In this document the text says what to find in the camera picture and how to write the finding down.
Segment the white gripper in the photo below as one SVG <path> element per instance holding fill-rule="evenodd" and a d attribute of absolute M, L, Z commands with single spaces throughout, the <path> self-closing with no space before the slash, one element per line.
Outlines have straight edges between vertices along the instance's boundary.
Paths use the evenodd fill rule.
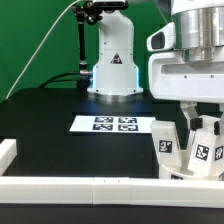
<path fill-rule="evenodd" d="M 156 99 L 181 101 L 192 131 L 202 127 L 196 102 L 220 104 L 222 115 L 214 123 L 214 134 L 224 136 L 224 46 L 214 49 L 211 61 L 185 62 L 183 50 L 171 51 L 175 44 L 173 22 L 148 37 L 147 49 L 152 52 L 148 61 L 150 92 Z"/>

